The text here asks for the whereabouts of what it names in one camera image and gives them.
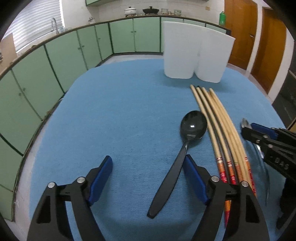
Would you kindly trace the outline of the clear plastic fork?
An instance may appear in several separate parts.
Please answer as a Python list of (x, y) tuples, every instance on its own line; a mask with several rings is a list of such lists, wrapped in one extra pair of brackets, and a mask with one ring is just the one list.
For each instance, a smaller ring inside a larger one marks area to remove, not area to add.
[(269, 195), (270, 195), (270, 177), (269, 177), (269, 171), (265, 165), (264, 162), (264, 154), (260, 149), (260, 146), (258, 144), (253, 144), (254, 148), (256, 149), (258, 155), (259, 155), (259, 161), (260, 165), (265, 173), (265, 205), (267, 206), (269, 201)]

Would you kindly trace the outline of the red-ended bamboo chopstick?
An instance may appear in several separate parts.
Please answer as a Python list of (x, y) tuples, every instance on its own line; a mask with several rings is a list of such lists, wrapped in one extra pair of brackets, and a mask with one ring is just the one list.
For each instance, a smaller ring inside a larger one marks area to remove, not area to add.
[(209, 102), (210, 107), (212, 108), (215, 115), (217, 116), (217, 119), (219, 121), (219, 124), (221, 125), (224, 136), (229, 144), (231, 154), (234, 156), (233, 162), (235, 165), (235, 169), (236, 169), (239, 181), (240, 182), (248, 181), (248, 173), (245, 171), (243, 159), (241, 159), (242, 155), (240, 154), (240, 150), (237, 146), (237, 143), (234, 138), (234, 134), (232, 132), (232, 127), (229, 123), (228, 116), (225, 113), (223, 106), (221, 105), (221, 103), (219, 103), (216, 97), (214, 97), (213, 94), (210, 94), (204, 87), (202, 87), (202, 92), (206, 97), (207, 101)]
[(229, 156), (228, 146), (225, 143), (224, 136), (223, 136), (223, 134), (221, 132), (221, 129), (220, 129), (220, 126), (219, 126), (219, 124), (217, 122), (215, 114), (212, 111), (210, 102), (208, 102), (207, 97), (205, 97), (203, 91), (199, 87), (197, 87), (196, 90), (197, 90), (197, 92), (199, 94), (199, 97), (203, 101), (203, 104), (204, 104), (204, 106), (206, 108), (206, 111), (207, 111), (207, 113), (209, 115), (210, 122), (211, 122), (211, 124), (212, 124), (212, 126), (214, 128), (214, 133), (215, 133), (214, 135), (219, 140), (218, 149), (222, 150), (222, 155), (223, 155), (224, 161), (226, 162), (223, 165), (224, 169), (227, 170), (227, 173), (229, 174), (230, 183), (231, 184), (236, 184), (237, 183), (237, 178), (235, 177), (234, 168), (233, 168), (233, 165), (231, 163), (231, 158)]
[(193, 95), (194, 95), (194, 97), (196, 99), (196, 102), (197, 102), (197, 104), (199, 106), (200, 111), (206, 117), (207, 125), (208, 125), (207, 129), (208, 129), (210, 139), (211, 139), (211, 142), (212, 142), (212, 147), (213, 147), (213, 150), (214, 150), (214, 154), (215, 154), (215, 158), (216, 158), (216, 164), (217, 164), (220, 179), (224, 183), (231, 184), (229, 174), (227, 173), (227, 170), (225, 170), (224, 166), (223, 166), (226, 162), (224, 161), (224, 158), (223, 158), (223, 155), (222, 155), (222, 150), (218, 149), (219, 140), (214, 135), (215, 134), (214, 133), (214, 128), (213, 128), (213, 126), (212, 126), (212, 124), (210, 122), (210, 118), (209, 118), (209, 115), (208, 115), (208, 113), (206, 111), (206, 108), (205, 108), (205, 106), (203, 104), (203, 101), (199, 97), (199, 94), (198, 94), (198, 92), (196, 90), (196, 87), (194, 85), (191, 84), (190, 89), (192, 90), (192, 93), (193, 93)]
[(224, 115), (224, 117), (226, 118), (227, 124), (229, 125), (230, 128), (230, 133), (231, 136), (233, 137), (234, 140), (234, 146), (238, 151), (238, 162), (240, 164), (240, 169), (242, 171), (242, 173), (246, 176), (246, 181), (249, 182), (252, 191), (254, 192), (255, 197), (257, 197), (257, 193), (256, 193), (256, 188), (255, 188), (255, 184), (254, 184), (254, 180), (253, 180), (253, 176), (252, 176), (252, 171), (250, 168), (250, 164), (248, 161), (248, 157), (247, 154), (245, 152), (245, 149), (243, 147), (243, 144), (241, 142), (241, 139), (238, 135), (238, 132), (229, 116), (229, 114), (227, 113), (226, 109), (224, 108), (223, 104), (221, 103), (220, 99), (218, 98), (218, 96), (215, 94), (213, 89), (209, 89), (209, 93), (210, 96), (215, 100), (215, 102), (217, 103), (217, 106), (220, 108), (220, 111), (222, 112), (222, 114)]

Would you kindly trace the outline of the black plastic spoon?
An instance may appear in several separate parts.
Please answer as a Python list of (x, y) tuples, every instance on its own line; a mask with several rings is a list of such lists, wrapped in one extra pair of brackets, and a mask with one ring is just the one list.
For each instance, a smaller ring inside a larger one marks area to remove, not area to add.
[(180, 175), (190, 142), (201, 139), (206, 130), (207, 119), (201, 111), (193, 110), (183, 117), (180, 124), (183, 145), (151, 202), (147, 212), (150, 219), (158, 215), (170, 198)]

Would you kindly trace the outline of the green lower kitchen cabinets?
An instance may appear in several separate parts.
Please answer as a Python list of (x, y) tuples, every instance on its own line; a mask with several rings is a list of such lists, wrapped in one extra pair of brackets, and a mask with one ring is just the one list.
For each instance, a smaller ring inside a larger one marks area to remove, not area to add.
[(125, 18), (79, 27), (28, 50), (1, 73), (1, 215), (14, 217), (14, 195), (28, 147), (74, 81), (111, 56), (163, 53), (163, 24), (172, 21), (230, 29), (167, 16)]

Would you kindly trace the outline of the green upper kitchen cabinets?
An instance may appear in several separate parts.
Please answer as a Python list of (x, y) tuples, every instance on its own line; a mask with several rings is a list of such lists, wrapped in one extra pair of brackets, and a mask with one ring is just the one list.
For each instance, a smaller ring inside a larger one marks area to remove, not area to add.
[(116, 0), (85, 0), (86, 6), (101, 6)]

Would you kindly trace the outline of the dark glass cabinet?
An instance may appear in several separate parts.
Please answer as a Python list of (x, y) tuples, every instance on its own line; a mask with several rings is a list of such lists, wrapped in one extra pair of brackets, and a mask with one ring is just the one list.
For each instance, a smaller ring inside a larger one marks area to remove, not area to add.
[(295, 119), (295, 84), (295, 75), (288, 70), (283, 86), (272, 104), (286, 128), (292, 125)]

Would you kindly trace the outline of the brown wooden door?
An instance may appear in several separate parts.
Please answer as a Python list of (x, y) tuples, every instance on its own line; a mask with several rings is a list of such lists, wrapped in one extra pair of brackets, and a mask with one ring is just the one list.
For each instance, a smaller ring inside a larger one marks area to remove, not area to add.
[(254, 66), (251, 75), (265, 92), (269, 92), (280, 69), (287, 28), (276, 12), (262, 9), (262, 29)]
[(225, 0), (226, 28), (235, 38), (229, 63), (247, 69), (257, 30), (257, 3), (251, 0)]

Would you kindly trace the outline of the white two-compartment utensil holder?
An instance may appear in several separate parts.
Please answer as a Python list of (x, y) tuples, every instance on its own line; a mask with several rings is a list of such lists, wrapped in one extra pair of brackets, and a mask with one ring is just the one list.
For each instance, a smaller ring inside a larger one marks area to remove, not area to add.
[(163, 23), (164, 73), (173, 79), (218, 83), (229, 61), (235, 38), (198, 25)]

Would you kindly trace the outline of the green bottle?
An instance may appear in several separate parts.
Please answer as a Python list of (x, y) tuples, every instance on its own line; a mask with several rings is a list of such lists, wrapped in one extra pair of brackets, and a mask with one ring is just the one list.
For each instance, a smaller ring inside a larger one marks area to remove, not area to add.
[(222, 11), (219, 14), (219, 25), (225, 26), (225, 23), (226, 23), (226, 15), (225, 15), (224, 11)]

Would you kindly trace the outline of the blue table cloth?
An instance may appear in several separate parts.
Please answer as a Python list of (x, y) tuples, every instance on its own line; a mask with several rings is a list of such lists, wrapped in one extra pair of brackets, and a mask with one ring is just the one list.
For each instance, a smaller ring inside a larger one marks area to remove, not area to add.
[(191, 85), (213, 89), (236, 128), (243, 118), (283, 127), (270, 101), (232, 69), (219, 83), (168, 78), (161, 59), (90, 69), (48, 122), (33, 167), (30, 215), (48, 183), (72, 183), (111, 156), (112, 173), (91, 208), (105, 239), (190, 240), (205, 206), (184, 174), (154, 219), (147, 211), (182, 146), (181, 120), (198, 108)]

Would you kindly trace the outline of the glass jars on counter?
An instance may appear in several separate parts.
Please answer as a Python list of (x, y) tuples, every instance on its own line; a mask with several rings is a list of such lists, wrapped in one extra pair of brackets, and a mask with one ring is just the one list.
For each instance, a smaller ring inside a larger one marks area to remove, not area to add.
[(161, 8), (161, 14), (165, 16), (181, 16), (182, 11), (179, 9), (174, 9), (170, 11), (169, 9), (166, 8)]

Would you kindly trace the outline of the black wok with lid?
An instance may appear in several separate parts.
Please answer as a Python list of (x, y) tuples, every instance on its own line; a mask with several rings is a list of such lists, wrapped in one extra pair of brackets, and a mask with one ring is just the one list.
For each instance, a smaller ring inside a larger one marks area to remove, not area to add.
[(145, 15), (158, 15), (159, 9), (155, 9), (152, 6), (142, 10)]

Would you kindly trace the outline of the white cooking pot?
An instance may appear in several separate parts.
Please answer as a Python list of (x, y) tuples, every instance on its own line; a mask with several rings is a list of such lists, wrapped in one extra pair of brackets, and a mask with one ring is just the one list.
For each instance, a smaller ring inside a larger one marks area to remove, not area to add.
[(137, 14), (137, 10), (135, 8), (132, 8), (129, 6), (128, 8), (125, 9), (125, 16), (135, 16)]

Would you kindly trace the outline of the chrome sink faucet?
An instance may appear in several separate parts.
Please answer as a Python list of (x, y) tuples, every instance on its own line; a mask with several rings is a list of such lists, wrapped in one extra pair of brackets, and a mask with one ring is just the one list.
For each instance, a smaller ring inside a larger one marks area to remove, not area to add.
[(59, 34), (58, 24), (55, 18), (51, 18), (51, 31), (55, 32), (56, 35)]

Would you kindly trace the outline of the white window blinds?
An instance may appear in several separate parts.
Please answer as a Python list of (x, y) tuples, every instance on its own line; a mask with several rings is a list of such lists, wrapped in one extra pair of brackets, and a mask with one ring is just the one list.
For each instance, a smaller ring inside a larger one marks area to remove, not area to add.
[(64, 27), (60, 0), (31, 1), (13, 20), (5, 37), (12, 34), (16, 51), (51, 33), (51, 18), (55, 18), (58, 30)]

